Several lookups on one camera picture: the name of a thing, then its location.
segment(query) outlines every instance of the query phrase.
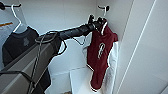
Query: wardrobe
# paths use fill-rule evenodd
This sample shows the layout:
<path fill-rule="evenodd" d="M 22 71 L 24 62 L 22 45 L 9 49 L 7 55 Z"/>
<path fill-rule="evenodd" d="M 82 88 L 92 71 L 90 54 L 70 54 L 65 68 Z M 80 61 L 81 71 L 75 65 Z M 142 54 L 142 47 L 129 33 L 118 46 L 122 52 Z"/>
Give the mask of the wardrobe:
<path fill-rule="evenodd" d="M 103 17 L 98 6 L 110 6 L 105 18 L 118 35 L 117 73 L 113 94 L 168 93 L 168 1 L 167 0 L 1 0 L 15 8 L 22 23 L 39 35 L 61 31 Z M 0 24 L 18 25 L 11 8 L 0 9 Z M 85 37 L 76 39 L 83 42 Z M 86 66 L 82 45 L 73 39 L 65 41 L 67 50 L 50 62 L 51 85 L 46 94 L 103 94 L 90 87 L 92 71 Z"/>

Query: red jersey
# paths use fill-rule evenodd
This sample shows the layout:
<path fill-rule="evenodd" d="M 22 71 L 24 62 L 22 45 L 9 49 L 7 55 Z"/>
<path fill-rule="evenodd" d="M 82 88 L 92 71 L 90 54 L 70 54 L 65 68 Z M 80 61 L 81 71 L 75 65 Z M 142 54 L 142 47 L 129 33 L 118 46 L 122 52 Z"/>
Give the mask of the red jersey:
<path fill-rule="evenodd" d="M 93 70 L 91 86 L 94 91 L 101 88 L 106 69 L 107 58 L 112 49 L 113 42 L 118 41 L 117 34 L 108 26 L 104 28 L 103 35 L 99 31 L 92 32 L 91 44 L 87 49 L 87 64 Z"/>

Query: white logo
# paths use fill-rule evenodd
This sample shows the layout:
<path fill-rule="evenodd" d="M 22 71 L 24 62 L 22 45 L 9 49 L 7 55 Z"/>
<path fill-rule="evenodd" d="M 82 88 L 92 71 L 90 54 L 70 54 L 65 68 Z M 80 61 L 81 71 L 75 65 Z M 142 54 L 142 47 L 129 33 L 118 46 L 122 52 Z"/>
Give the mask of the white logo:
<path fill-rule="evenodd" d="M 104 43 L 100 43 L 99 45 L 99 54 L 98 54 L 98 58 L 100 59 L 102 53 L 103 53 L 103 50 L 105 48 L 105 44 Z"/>

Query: black cable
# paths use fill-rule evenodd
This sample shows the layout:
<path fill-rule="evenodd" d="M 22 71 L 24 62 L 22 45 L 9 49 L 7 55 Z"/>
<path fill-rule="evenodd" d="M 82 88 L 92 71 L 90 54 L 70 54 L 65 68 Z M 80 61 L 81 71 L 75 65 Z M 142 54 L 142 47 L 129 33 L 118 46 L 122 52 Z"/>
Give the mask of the black cable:
<path fill-rule="evenodd" d="M 85 41 L 86 41 L 86 36 L 83 40 L 83 43 L 80 43 L 77 39 L 75 39 L 74 37 L 72 37 L 72 39 L 74 39 L 79 45 L 84 45 Z"/>
<path fill-rule="evenodd" d="M 51 39 L 44 41 L 45 36 L 46 36 L 47 34 L 51 34 L 51 33 L 55 33 L 55 34 L 52 36 Z M 56 31 L 49 31 L 49 32 L 47 32 L 46 34 L 44 34 L 44 35 L 42 36 L 41 41 L 35 40 L 35 42 L 36 42 L 36 43 L 40 43 L 40 45 L 39 45 L 37 57 L 36 57 L 36 60 L 35 60 L 35 64 L 34 64 L 34 67 L 33 67 L 31 79 L 34 78 L 34 75 L 35 75 L 35 72 L 36 72 L 36 68 L 37 68 L 37 65 L 38 65 L 39 58 L 40 58 L 40 52 L 41 52 L 41 46 L 42 46 L 42 44 L 44 44 L 44 43 L 49 43 L 49 42 L 53 41 L 53 40 L 55 39 L 56 35 L 57 35 L 57 32 L 56 32 Z M 65 48 L 64 48 L 64 50 L 63 50 L 62 52 L 60 52 L 60 53 L 58 53 L 58 54 L 55 54 L 54 56 L 56 56 L 56 55 L 61 55 L 62 53 L 65 52 L 65 50 L 66 50 L 66 48 L 67 48 L 67 45 L 66 45 L 65 41 L 64 41 L 63 39 L 61 39 L 61 40 L 64 42 Z M 31 94 L 31 89 L 32 89 L 32 83 L 29 84 L 29 88 L 28 88 L 27 94 Z"/>
<path fill-rule="evenodd" d="M 32 82 L 33 87 L 35 87 L 34 86 L 35 82 L 31 79 L 31 77 L 22 71 L 0 71 L 0 74 L 22 74 L 22 76 L 25 77 L 28 82 L 30 82 L 30 83 Z"/>
<path fill-rule="evenodd" d="M 39 61 L 39 58 L 40 58 L 42 42 L 43 42 L 43 40 L 44 40 L 46 35 L 47 35 L 47 33 L 42 37 L 42 39 L 40 41 L 40 45 L 39 45 L 39 49 L 38 49 L 38 52 L 37 52 L 37 57 L 36 57 L 36 60 L 35 60 L 35 63 L 34 63 L 31 79 L 34 78 L 34 75 L 35 75 L 35 72 L 36 72 L 36 68 L 37 68 L 37 65 L 38 65 L 38 61 Z M 29 84 L 29 88 L 28 88 L 27 94 L 31 94 L 32 84 L 33 84 L 32 82 Z"/>

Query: cable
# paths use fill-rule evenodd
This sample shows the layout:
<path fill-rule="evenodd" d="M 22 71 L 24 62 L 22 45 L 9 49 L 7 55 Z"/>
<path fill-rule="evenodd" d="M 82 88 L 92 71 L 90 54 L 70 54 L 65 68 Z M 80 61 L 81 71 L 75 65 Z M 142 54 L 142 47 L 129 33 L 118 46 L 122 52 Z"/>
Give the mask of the cable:
<path fill-rule="evenodd" d="M 44 40 L 44 38 L 46 37 L 46 35 L 47 35 L 47 34 L 51 34 L 51 33 L 55 33 L 55 34 L 52 36 L 52 38 L 49 39 L 49 40 Z M 56 32 L 56 31 L 49 31 L 49 32 L 47 32 L 46 34 L 44 34 L 44 35 L 42 36 L 42 38 L 41 38 L 40 41 L 38 41 L 37 39 L 35 39 L 35 42 L 36 42 L 36 43 L 40 43 L 40 44 L 39 44 L 39 48 L 38 48 L 38 52 L 37 52 L 37 57 L 36 57 L 36 60 L 35 60 L 35 64 L 34 64 L 34 67 L 33 67 L 31 79 L 34 78 L 34 75 L 35 75 L 35 72 L 36 72 L 36 68 L 37 68 L 37 65 L 38 65 L 39 58 L 40 58 L 40 52 L 41 52 L 41 46 L 42 46 L 42 44 L 49 43 L 49 42 L 53 41 L 53 40 L 55 39 L 56 35 L 57 35 L 57 32 Z M 61 39 L 61 41 L 64 42 L 65 48 L 64 48 L 64 50 L 63 50 L 62 52 L 60 52 L 60 53 L 58 53 L 58 54 L 54 54 L 54 56 L 61 55 L 62 53 L 65 52 L 65 50 L 66 50 L 66 48 L 67 48 L 67 45 L 66 45 L 65 41 L 64 41 L 63 39 Z M 31 94 L 31 90 L 32 90 L 32 83 L 29 84 L 29 88 L 28 88 L 27 94 Z"/>
<path fill-rule="evenodd" d="M 31 79 L 34 78 L 34 75 L 35 75 L 35 72 L 36 72 L 36 68 L 37 68 L 37 65 L 38 65 L 38 61 L 39 61 L 39 58 L 40 58 L 41 46 L 42 46 L 43 40 L 44 40 L 46 35 L 47 35 L 47 33 L 42 37 L 42 39 L 40 41 L 40 45 L 39 45 L 38 52 L 37 52 L 37 57 L 36 57 L 36 60 L 35 60 L 35 63 L 34 63 Z M 31 94 L 32 84 L 33 84 L 32 82 L 29 84 L 29 88 L 28 88 L 27 94 Z"/>
<path fill-rule="evenodd" d="M 77 39 L 75 39 L 74 37 L 72 37 L 72 39 L 74 39 L 79 45 L 84 45 L 85 41 L 86 41 L 86 36 L 83 40 L 83 43 L 80 43 Z"/>

